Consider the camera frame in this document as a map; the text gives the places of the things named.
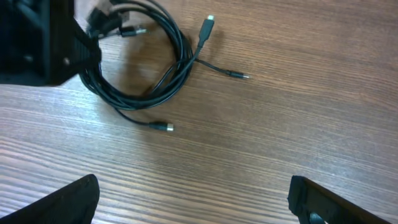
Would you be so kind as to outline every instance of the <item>cable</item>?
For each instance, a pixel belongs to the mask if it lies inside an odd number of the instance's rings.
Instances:
[[[163,28],[169,37],[176,60],[176,62],[166,71],[158,84],[156,84],[148,94],[139,96],[127,95],[115,89],[115,87],[105,80],[105,78],[102,76],[101,64],[95,68],[87,69],[85,72],[80,73],[80,78],[83,84],[90,91],[100,96],[105,102],[107,102],[107,104],[111,105],[123,118],[127,119],[128,121],[158,130],[173,131],[173,124],[161,121],[150,123],[136,121],[127,117],[121,111],[148,109],[171,99],[171,97],[173,97],[187,81],[194,62],[199,62],[231,77],[248,78],[248,76],[243,73],[220,69],[209,64],[208,62],[198,59],[198,55],[205,42],[208,40],[214,26],[213,16],[209,16],[203,22],[199,35],[200,40],[196,51],[193,52],[188,39],[178,28],[178,25],[175,23],[172,16],[155,1],[146,1],[150,2],[155,7],[133,0],[114,0],[112,2],[113,6],[111,4],[112,7],[108,7],[106,9],[96,7],[88,18],[90,25],[90,28],[88,29],[88,35],[97,41],[97,44],[98,39],[107,38],[112,35],[121,35],[123,37],[135,36],[140,33],[140,29],[135,29],[134,27],[123,27],[123,15],[128,12],[140,12],[152,18],[156,23],[158,23],[158,25],[161,26],[161,28]]]

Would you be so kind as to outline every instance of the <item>brown wooden tabletop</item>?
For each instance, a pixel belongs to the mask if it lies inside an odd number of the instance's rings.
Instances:
[[[170,101],[123,120],[78,77],[56,88],[0,86],[0,217],[93,173],[93,223],[297,223],[292,175],[303,175],[398,223],[398,2],[162,0],[200,58]],[[77,0],[76,18],[93,1]],[[104,76],[140,93],[172,61],[164,32],[104,40]]]

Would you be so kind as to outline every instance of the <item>wooden table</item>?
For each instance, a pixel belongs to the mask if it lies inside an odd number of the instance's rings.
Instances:
[[[163,0],[200,58],[169,102],[128,113],[172,121],[135,126],[78,77],[57,88],[0,86],[0,217],[93,173],[93,223],[297,223],[292,175],[304,175],[398,223],[398,2]],[[78,0],[76,17],[94,3]],[[104,75],[139,93],[172,63],[152,21],[101,43]]]

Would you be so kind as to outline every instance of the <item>black cable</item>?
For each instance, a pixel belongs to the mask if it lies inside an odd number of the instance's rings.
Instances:
[[[228,70],[222,70],[217,68],[207,62],[197,59],[200,50],[203,48],[205,41],[209,38],[211,30],[213,28],[213,17],[210,16],[203,23],[202,30],[200,32],[200,41],[198,47],[193,53],[192,47],[188,39],[184,36],[178,25],[175,23],[171,15],[158,3],[153,0],[147,0],[152,3],[155,7],[152,7],[143,2],[130,1],[130,0],[117,0],[117,4],[128,4],[125,7],[119,7],[114,11],[110,11],[107,16],[107,21],[96,20],[95,17],[91,18],[93,24],[98,26],[95,28],[90,28],[88,30],[88,35],[95,39],[98,43],[99,35],[100,38],[107,37],[107,34],[118,26],[119,33],[123,34],[124,28],[121,24],[121,14],[128,12],[140,12],[152,18],[158,25],[160,25],[166,32],[170,39],[174,50],[174,56],[176,62],[166,71],[163,77],[160,79],[158,84],[153,87],[152,91],[145,95],[127,95],[117,89],[115,89],[105,78],[102,76],[101,64],[96,68],[88,69],[80,74],[80,78],[84,85],[93,93],[100,96],[105,102],[111,105],[123,118],[131,121],[135,124],[148,126],[154,129],[160,129],[164,131],[172,131],[172,124],[163,122],[151,122],[145,123],[136,121],[124,115],[121,110],[134,111],[148,109],[157,106],[161,103],[166,102],[171,99],[184,85],[187,81],[192,65],[195,61],[200,62],[216,71],[225,73],[236,78],[247,78],[242,73],[236,73]]]

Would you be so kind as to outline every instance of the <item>wooden surface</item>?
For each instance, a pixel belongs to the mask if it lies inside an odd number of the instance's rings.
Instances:
[[[397,1],[160,3],[193,42],[214,14],[200,58],[252,79],[195,65],[172,100],[129,113],[174,133],[128,123],[77,77],[0,86],[0,217],[93,173],[93,223],[297,223],[286,198],[304,175],[398,223]],[[76,4],[82,26],[91,5]],[[161,30],[101,46],[123,90],[145,90],[172,63]]]

